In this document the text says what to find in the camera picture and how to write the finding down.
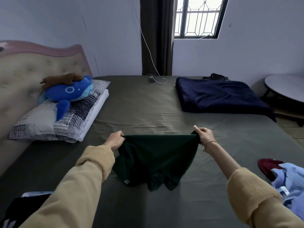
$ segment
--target tiled floor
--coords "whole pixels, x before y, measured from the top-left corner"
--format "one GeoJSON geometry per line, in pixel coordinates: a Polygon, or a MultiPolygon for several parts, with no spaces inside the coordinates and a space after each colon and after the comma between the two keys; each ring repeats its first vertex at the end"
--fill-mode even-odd
{"type": "Polygon", "coordinates": [[[304,127],[299,127],[296,122],[285,118],[277,118],[277,124],[304,149],[304,127]]]}

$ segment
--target person's right hand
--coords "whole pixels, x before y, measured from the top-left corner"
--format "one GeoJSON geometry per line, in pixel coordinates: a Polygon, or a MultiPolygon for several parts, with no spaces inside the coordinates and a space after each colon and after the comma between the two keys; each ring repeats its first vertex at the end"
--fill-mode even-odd
{"type": "Polygon", "coordinates": [[[109,146],[111,150],[119,148],[124,142],[125,138],[122,131],[117,131],[110,134],[109,138],[105,141],[104,145],[109,146]]]}
{"type": "Polygon", "coordinates": [[[200,136],[201,145],[205,146],[207,142],[215,141],[212,130],[209,130],[207,128],[198,128],[197,126],[194,126],[194,130],[200,136]]]}

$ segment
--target beige jacket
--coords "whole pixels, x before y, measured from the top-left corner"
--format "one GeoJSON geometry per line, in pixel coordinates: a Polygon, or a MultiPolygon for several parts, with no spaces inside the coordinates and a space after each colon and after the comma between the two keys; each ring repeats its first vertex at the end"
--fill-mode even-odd
{"type": "MultiPolygon", "coordinates": [[[[101,183],[108,177],[114,162],[108,146],[88,146],[55,192],[20,228],[91,227],[101,183]]],[[[227,192],[235,214],[249,227],[304,227],[304,222],[283,206],[280,194],[246,168],[232,174],[227,192]]]]}

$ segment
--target maroon garment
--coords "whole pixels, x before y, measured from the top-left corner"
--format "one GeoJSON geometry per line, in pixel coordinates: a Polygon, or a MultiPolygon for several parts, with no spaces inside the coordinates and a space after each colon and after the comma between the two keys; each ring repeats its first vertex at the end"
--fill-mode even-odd
{"type": "Polygon", "coordinates": [[[279,164],[285,163],[280,160],[274,160],[271,158],[262,158],[259,161],[257,161],[257,165],[259,166],[260,170],[263,172],[263,174],[270,180],[274,181],[275,176],[272,173],[272,169],[282,169],[279,164]]]}

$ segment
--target pink headboard frame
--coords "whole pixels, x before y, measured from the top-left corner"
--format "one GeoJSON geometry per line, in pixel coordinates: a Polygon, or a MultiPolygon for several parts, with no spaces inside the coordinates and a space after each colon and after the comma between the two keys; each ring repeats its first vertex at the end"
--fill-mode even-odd
{"type": "Polygon", "coordinates": [[[81,53],[85,65],[87,66],[88,74],[93,77],[85,52],[80,44],[59,49],[26,41],[0,41],[0,58],[13,53],[39,53],[53,57],[69,57],[81,53]]]}

